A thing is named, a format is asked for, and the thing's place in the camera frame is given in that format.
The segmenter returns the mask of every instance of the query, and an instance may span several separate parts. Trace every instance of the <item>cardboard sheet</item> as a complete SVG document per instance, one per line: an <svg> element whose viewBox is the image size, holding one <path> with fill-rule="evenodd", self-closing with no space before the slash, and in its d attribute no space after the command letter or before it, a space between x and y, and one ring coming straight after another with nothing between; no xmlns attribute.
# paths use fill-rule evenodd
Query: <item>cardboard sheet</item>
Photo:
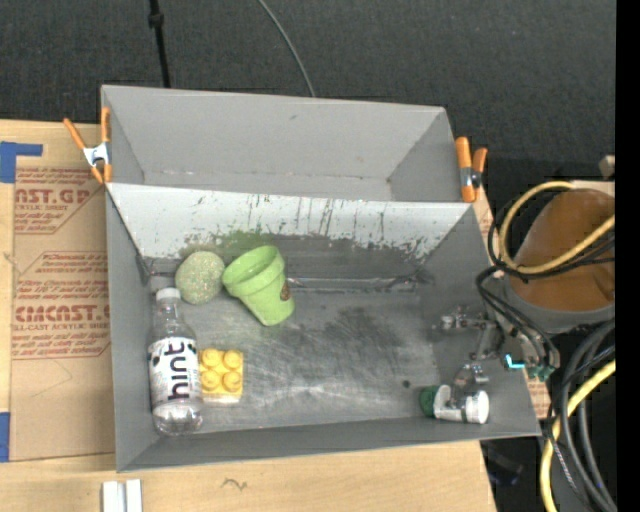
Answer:
<svg viewBox="0 0 640 512"><path fill-rule="evenodd" d="M44 145L16 169L9 458L112 452L104 188L62 123L0 128Z"/></svg>

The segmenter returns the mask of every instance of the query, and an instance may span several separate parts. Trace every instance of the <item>water bottle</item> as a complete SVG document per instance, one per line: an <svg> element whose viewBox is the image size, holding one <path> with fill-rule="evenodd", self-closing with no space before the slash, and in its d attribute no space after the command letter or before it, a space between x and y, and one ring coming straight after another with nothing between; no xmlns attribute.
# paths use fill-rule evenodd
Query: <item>water bottle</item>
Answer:
<svg viewBox="0 0 640 512"><path fill-rule="evenodd" d="M191 434L202 425L202 387L193 329L180 310L180 291L156 293L147 349L151 409L156 430L168 436Z"/></svg>

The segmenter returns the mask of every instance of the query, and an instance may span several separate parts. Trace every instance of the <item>white bottle cap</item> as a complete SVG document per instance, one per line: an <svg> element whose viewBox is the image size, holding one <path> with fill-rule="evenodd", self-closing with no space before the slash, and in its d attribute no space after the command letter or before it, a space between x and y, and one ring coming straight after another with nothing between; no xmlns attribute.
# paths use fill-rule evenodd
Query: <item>white bottle cap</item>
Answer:
<svg viewBox="0 0 640 512"><path fill-rule="evenodd" d="M486 391L478 391L467 397L464 406L467 423L484 425L489 418L489 395Z"/></svg>
<svg viewBox="0 0 640 512"><path fill-rule="evenodd" d="M156 292L156 301L162 299L179 299L180 298L180 290L177 288L162 288L162 290L158 290Z"/></svg>

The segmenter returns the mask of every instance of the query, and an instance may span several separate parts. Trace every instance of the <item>orange clamp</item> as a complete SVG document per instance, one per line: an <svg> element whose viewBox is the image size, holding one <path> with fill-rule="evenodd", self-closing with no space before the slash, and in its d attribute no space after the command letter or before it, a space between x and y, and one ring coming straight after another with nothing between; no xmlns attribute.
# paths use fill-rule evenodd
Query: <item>orange clamp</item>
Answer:
<svg viewBox="0 0 640 512"><path fill-rule="evenodd" d="M471 145L467 137L458 137L455 146L460 169L460 194L465 203L473 203L478 197L478 174L484 172L488 151L487 148L477 149L472 160Z"/></svg>
<svg viewBox="0 0 640 512"><path fill-rule="evenodd" d="M109 161L109 144L111 143L110 121L111 111L108 107L103 107L100 113L100 134L102 142L95 148L88 148L73 122L66 117L62 120L62 123L67 127L67 130L69 130L73 142L78 146L78 149L84 152L85 158L91 166L91 174L93 174L93 177L101 185L105 182L110 182L113 174L111 162ZM103 161L102 174L97 166L99 160Z"/></svg>

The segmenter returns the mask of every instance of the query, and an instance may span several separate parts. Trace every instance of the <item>yellow cable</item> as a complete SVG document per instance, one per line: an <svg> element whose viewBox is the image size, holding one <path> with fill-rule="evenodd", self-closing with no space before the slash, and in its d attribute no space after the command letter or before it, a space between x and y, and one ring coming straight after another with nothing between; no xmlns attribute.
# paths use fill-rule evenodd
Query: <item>yellow cable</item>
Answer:
<svg viewBox="0 0 640 512"><path fill-rule="evenodd" d="M515 217L516 213L520 210L522 205L526 203L531 197L542 192L543 190L547 190L550 188L566 188L566 189L574 189L575 185L573 183L569 183L567 181L550 181L548 183L543 183L536 187L533 187L531 190L526 192L520 199L518 199L514 205L509 209L502 226L500 227L500 232L498 234L498 244L500 249L500 257L502 261L507 265L507 267L517 270L521 274L540 274L542 272L546 272L548 270L553 270L556 267L559 267L563 263L566 263L571 258L576 256L577 254L584 251L587 247L589 247L593 242L595 242L598 238L604 235L607 231L609 231L615 225L615 215L609 217L606 221L604 221L598 228L596 228L593 233L587 236L582 242L578 243L572 249L569 249L563 255L554 258L553 260L543 263L541 265L534 265L531 267L527 267L524 265L518 265L511 256L509 255L509 251L507 250L507 235L509 233L509 227L511 226L511 221Z"/></svg>
<svg viewBox="0 0 640 512"><path fill-rule="evenodd" d="M567 412L569 416L578 408L578 405L591 394L602 382L608 379L616 371L615 359L609 364L598 370L587 382L585 382L578 391L576 391L569 399ZM556 418L553 422L552 435L557 441L562 430L560 418ZM557 512L553 501L553 493L551 492L551 459L553 457L553 443L548 440L542 451L540 459L540 492L542 493L542 502L548 512Z"/></svg>

